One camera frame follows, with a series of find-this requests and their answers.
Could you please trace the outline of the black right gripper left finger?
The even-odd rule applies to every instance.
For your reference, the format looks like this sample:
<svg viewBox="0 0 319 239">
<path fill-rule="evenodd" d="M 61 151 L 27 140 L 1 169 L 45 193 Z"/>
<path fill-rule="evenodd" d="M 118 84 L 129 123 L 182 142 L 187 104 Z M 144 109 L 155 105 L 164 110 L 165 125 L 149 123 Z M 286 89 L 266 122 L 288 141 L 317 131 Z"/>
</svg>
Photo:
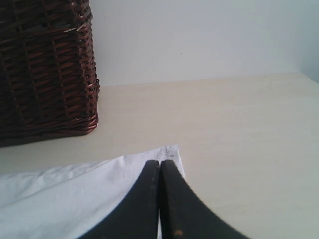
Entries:
<svg viewBox="0 0 319 239">
<path fill-rule="evenodd" d="M 156 239 L 158 235 L 158 181 L 160 164 L 145 163 L 127 195 L 81 239 Z"/>
</svg>

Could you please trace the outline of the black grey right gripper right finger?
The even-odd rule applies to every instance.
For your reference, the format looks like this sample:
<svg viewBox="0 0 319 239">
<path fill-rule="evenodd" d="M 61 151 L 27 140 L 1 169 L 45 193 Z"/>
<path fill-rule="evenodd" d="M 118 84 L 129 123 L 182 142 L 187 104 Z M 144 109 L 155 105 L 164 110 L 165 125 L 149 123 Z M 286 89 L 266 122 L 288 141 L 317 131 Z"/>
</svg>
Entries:
<svg viewBox="0 0 319 239">
<path fill-rule="evenodd" d="M 193 192 L 172 160 L 161 163 L 159 211 L 163 239 L 246 239 Z"/>
</svg>

